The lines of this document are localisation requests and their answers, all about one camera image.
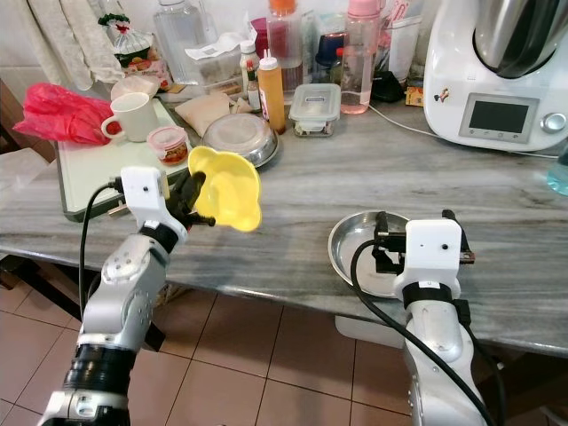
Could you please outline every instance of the metal bowl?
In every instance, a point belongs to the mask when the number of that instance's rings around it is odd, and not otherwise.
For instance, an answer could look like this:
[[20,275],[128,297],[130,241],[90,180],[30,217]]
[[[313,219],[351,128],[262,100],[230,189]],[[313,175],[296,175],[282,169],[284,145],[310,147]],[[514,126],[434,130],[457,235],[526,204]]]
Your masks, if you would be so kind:
[[[368,210],[344,217],[329,234],[327,240],[329,260],[335,271],[349,285],[352,285],[351,260],[355,250],[365,241],[374,238],[375,220],[378,213],[378,211]],[[387,212],[387,221],[389,232],[403,233],[408,219]],[[374,296],[395,297],[393,291],[395,275],[376,272],[375,258],[371,255],[372,250],[373,247],[365,249],[357,264],[357,278],[361,289]]]
[[229,114],[207,128],[200,145],[237,153],[260,167],[274,157],[278,143],[278,134],[262,118],[252,114]]

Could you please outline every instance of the gray marble table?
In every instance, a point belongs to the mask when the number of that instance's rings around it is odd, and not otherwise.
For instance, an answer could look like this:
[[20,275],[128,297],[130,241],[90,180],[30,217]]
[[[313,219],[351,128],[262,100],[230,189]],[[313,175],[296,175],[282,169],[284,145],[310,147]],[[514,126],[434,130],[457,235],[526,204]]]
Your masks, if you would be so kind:
[[[420,108],[381,109],[428,129]],[[568,357],[568,197],[548,189],[551,164],[450,144],[372,112],[343,116],[332,138],[295,138],[289,130],[261,170],[261,227],[251,234],[194,227],[172,255],[168,280],[372,319],[329,263],[335,223],[365,209],[429,218],[449,208],[477,253],[460,279],[478,337]],[[100,268],[130,232],[131,216],[94,218],[87,265]],[[77,264],[80,233],[61,211],[54,164],[0,210],[0,252]],[[379,305],[404,319],[400,302]]]

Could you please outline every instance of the white mug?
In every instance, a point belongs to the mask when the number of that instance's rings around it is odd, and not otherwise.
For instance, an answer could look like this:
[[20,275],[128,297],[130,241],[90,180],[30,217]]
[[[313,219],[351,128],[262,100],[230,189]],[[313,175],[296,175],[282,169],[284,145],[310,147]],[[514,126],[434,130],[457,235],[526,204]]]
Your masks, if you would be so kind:
[[[100,126],[107,138],[126,137],[132,142],[142,142],[146,140],[148,133],[160,127],[150,97],[145,93],[134,92],[119,96],[111,102],[110,109],[114,115]],[[107,126],[111,122],[119,122],[122,131],[115,135],[108,133]]]

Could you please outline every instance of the white tile wall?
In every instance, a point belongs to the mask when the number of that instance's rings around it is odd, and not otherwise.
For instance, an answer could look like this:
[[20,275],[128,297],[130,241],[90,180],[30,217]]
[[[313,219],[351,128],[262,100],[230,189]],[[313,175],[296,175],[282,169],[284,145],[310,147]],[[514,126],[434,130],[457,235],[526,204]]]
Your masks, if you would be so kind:
[[[241,29],[245,11],[248,11],[251,19],[265,16],[268,13],[268,0],[204,1],[209,13],[213,15],[219,33]],[[440,1],[424,0],[422,30],[416,47],[416,58],[419,62],[423,62],[426,58],[430,28]],[[148,32],[154,30],[152,15],[159,8],[158,0],[120,0],[120,2],[134,27]],[[326,0],[325,2],[297,0],[297,2],[304,10],[334,12],[345,11],[349,0]],[[12,2],[6,0],[0,2],[0,77],[20,100],[23,99],[23,93],[31,83],[45,80],[34,53],[31,51],[26,34],[19,25],[18,13]],[[106,89],[97,87],[86,94],[104,96],[105,92]]]

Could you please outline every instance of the red plastic bag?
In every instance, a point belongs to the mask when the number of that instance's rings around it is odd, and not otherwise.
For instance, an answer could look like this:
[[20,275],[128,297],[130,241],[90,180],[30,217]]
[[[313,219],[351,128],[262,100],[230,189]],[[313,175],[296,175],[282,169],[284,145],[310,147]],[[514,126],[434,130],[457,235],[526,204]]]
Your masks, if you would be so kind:
[[56,84],[30,86],[24,100],[24,121],[14,130],[39,138],[106,145],[110,139],[100,130],[112,115],[110,102],[87,98]]

